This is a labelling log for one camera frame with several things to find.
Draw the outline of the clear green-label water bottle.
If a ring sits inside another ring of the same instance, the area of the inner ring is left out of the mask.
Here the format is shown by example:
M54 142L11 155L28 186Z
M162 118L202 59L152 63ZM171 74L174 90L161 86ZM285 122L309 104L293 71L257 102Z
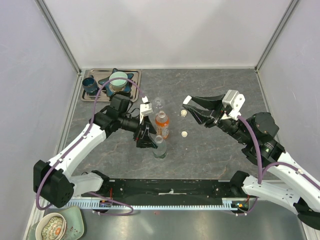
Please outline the clear green-label water bottle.
M154 138L156 148L153 149L153 156L157 159L164 159L167 155L167 144L165 139L161 135L157 135Z

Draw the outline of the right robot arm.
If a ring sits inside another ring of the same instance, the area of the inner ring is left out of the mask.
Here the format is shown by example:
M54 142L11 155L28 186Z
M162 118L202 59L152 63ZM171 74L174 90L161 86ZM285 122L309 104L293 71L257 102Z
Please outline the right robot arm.
M237 90L226 94L199 97L188 95L183 108L199 125L218 127L239 144L246 158L258 169L258 177L237 171L229 184L235 197L243 194L262 198L282 206L305 225L320 228L320 182L303 169L275 140L279 131L269 112L253 114L248 119L240 110L245 96Z

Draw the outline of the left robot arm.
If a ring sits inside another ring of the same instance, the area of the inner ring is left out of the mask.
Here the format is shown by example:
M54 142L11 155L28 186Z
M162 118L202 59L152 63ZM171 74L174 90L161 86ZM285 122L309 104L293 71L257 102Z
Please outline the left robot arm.
M95 170L79 176L73 176L73 172L95 147L117 130L132 132L138 148L157 149L152 138L156 130L149 119L153 113L152 104L144 96L137 117L129 112L131 105L127 96L115 94L110 105L93 112L89 123L65 149L47 162L39 160L34 165L33 190L39 210L45 210L40 198L47 200L50 206L61 208L74 196L94 192L104 197L109 193L107 177L101 172Z

